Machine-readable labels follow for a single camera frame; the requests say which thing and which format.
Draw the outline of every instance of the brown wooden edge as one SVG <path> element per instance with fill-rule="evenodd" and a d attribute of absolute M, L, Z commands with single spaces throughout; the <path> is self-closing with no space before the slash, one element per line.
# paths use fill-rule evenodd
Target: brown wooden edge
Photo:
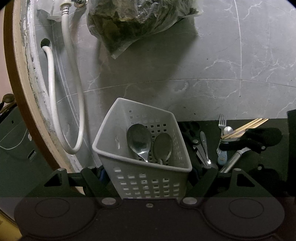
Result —
<path fill-rule="evenodd" d="M 20 109 L 21 115 L 25 121 L 25 124 L 32 136 L 32 139 L 36 143 L 39 151 L 50 165 L 53 170 L 60 168 L 52 153 L 48 149 L 46 143 L 44 142 L 34 118 L 30 112 L 30 108 L 27 104 L 20 77 L 18 74 L 17 64 L 15 60 L 15 51 L 13 45 L 13 7 L 14 0 L 11 0 L 5 7 L 4 12 L 4 26 L 3 26 L 3 41 L 4 41 L 4 53 L 6 59 L 7 72 L 9 76 L 9 81 L 17 105 Z"/>

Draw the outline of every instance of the metal screw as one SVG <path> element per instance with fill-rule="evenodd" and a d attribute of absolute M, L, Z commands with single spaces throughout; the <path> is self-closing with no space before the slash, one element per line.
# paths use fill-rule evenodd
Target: metal screw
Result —
<path fill-rule="evenodd" d="M 146 207 L 153 207 L 154 205 L 153 205 L 153 203 L 147 203 L 146 204 Z"/>
<path fill-rule="evenodd" d="M 76 7 L 76 8 L 83 7 L 86 3 L 86 0 L 74 0 L 74 1 L 75 1 L 74 7 Z"/>
<path fill-rule="evenodd" d="M 193 205 L 197 203 L 197 199 L 194 197 L 185 197 L 183 199 L 183 203 L 187 204 L 187 205 Z"/>
<path fill-rule="evenodd" d="M 105 205 L 114 205 L 116 203 L 116 199 L 112 197 L 105 197 L 102 199 L 102 203 Z"/>

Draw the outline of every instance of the wooden chopstick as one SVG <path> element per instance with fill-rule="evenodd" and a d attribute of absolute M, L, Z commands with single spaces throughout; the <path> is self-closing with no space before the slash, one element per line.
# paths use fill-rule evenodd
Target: wooden chopstick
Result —
<path fill-rule="evenodd" d="M 253 125 L 253 124 L 255 124 L 255 123 L 258 123 L 258 122 L 261 121 L 261 120 L 262 120 L 262 118 L 257 118 L 257 119 L 255 119 L 255 120 L 253 120 L 253 121 L 250 121 L 249 123 L 247 123 L 247 124 L 241 126 L 240 128 L 237 128 L 237 129 L 234 130 L 233 132 L 231 132 L 231 133 L 229 133 L 229 134 L 227 134 L 227 135 L 221 136 L 221 139 L 230 138 L 231 135 L 233 135 L 233 134 L 235 134 L 235 133 L 237 134 L 238 132 L 241 132 L 242 130 L 245 130 L 247 127 L 249 127 L 249 126 L 251 126 L 251 125 Z"/>
<path fill-rule="evenodd" d="M 254 129 L 254 128 L 257 128 L 258 126 L 262 125 L 263 123 L 267 122 L 268 119 L 263 119 L 261 121 L 259 121 L 258 123 L 256 124 L 253 124 L 252 126 L 246 128 L 246 129 Z M 239 133 L 236 133 L 235 135 L 231 136 L 231 138 L 239 138 L 241 137 L 244 133 L 246 132 L 246 130 L 244 129 L 243 131 L 239 131 Z"/>
<path fill-rule="evenodd" d="M 263 119 L 262 121 L 260 121 L 259 123 L 251 126 L 251 129 L 257 128 L 258 126 L 262 125 L 264 122 L 267 122 L 269 119 Z"/>

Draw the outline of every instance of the black scissor handle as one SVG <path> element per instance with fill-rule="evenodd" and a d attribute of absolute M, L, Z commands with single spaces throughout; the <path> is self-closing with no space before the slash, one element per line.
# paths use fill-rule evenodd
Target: black scissor handle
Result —
<path fill-rule="evenodd" d="M 191 144 L 196 144 L 195 140 L 200 142 L 200 125 L 196 121 L 178 122 L 178 126 L 183 138 L 186 138 Z"/>

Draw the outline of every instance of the utensil holder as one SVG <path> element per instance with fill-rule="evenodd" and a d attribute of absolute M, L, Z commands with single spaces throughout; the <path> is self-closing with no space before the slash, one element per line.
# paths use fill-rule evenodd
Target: utensil holder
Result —
<path fill-rule="evenodd" d="M 172 155 L 160 165 L 149 152 L 149 162 L 128 147 L 126 132 L 136 123 L 173 140 Z M 192 170 L 187 149 L 174 115 L 159 108 L 118 98 L 108 111 L 92 145 L 121 198 L 183 197 Z"/>

